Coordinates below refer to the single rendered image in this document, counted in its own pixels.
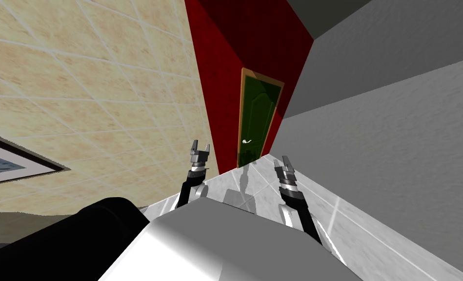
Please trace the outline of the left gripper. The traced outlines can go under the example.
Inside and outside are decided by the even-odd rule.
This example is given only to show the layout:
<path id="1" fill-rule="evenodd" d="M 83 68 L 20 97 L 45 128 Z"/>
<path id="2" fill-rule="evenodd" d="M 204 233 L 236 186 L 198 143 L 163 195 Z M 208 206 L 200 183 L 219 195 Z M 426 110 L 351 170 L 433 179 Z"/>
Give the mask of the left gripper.
<path id="1" fill-rule="evenodd" d="M 191 146 L 191 159 L 192 167 L 203 167 L 208 161 L 208 156 L 210 153 L 210 144 L 207 144 L 205 150 L 198 150 L 198 140 L 193 140 Z"/>

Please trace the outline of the green door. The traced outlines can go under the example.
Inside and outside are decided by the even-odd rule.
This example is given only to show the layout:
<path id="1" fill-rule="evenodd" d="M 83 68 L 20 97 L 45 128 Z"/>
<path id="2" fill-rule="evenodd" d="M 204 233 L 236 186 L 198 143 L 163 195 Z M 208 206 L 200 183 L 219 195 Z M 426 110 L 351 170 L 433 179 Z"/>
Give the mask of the green door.
<path id="1" fill-rule="evenodd" d="M 257 159 L 263 152 L 284 82 L 242 69 L 237 167 Z M 252 140 L 243 144 L 242 140 Z"/>

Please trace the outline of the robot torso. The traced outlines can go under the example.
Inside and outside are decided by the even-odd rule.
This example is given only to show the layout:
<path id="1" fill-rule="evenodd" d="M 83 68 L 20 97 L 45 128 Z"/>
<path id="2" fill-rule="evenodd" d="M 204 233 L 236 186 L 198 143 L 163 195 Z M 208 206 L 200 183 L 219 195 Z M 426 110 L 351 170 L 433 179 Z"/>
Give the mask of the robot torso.
<path id="1" fill-rule="evenodd" d="M 209 198 L 154 219 L 99 281 L 362 281 L 305 232 Z"/>

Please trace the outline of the black framed wall picture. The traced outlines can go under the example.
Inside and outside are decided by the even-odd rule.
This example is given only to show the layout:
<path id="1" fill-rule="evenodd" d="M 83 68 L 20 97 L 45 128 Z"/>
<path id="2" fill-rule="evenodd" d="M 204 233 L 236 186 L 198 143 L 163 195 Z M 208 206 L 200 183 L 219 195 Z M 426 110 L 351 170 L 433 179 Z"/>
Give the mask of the black framed wall picture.
<path id="1" fill-rule="evenodd" d="M 0 184 L 67 170 L 70 168 L 0 137 Z"/>

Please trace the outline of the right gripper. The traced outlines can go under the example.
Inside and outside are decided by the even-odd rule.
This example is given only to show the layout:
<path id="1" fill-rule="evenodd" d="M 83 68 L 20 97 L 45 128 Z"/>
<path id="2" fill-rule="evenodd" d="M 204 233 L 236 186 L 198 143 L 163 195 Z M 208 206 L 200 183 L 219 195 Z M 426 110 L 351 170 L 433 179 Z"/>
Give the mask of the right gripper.
<path id="1" fill-rule="evenodd" d="M 278 160 L 274 160 L 275 172 L 280 184 L 296 185 L 295 171 L 288 156 L 282 156 L 282 160 L 285 167 L 281 166 Z"/>

